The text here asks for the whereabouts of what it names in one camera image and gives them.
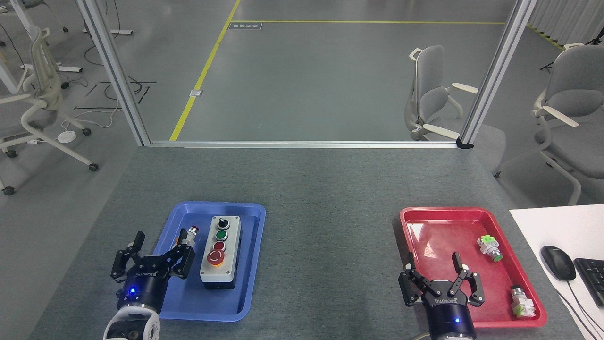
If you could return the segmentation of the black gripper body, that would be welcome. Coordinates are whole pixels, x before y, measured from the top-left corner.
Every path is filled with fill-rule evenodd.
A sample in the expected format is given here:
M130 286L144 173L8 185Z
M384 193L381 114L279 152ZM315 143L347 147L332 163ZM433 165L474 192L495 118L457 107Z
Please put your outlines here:
M140 306L160 314L164 303L168 280L162 279L162 257L142 257L143 268L134 263L126 272L122 289L117 292L119 310L125 306Z
M432 280L421 297L432 340L474 340L477 335L460 284Z

